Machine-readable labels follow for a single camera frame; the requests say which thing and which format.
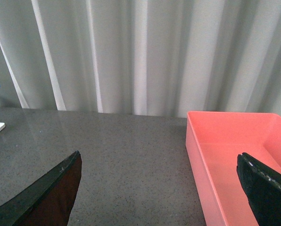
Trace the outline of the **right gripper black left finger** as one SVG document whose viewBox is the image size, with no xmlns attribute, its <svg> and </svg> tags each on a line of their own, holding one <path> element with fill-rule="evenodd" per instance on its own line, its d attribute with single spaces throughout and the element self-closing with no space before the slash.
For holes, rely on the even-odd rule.
<svg viewBox="0 0 281 226">
<path fill-rule="evenodd" d="M 66 226 L 82 176 L 79 151 L 72 153 L 0 206 L 0 226 Z"/>
</svg>

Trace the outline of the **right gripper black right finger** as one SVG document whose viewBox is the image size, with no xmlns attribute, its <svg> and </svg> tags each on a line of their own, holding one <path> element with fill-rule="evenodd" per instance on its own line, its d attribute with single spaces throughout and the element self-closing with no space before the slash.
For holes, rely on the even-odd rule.
<svg viewBox="0 0 281 226">
<path fill-rule="evenodd" d="M 248 153 L 237 157 L 237 174 L 260 226 L 281 226 L 281 174 Z"/>
</svg>

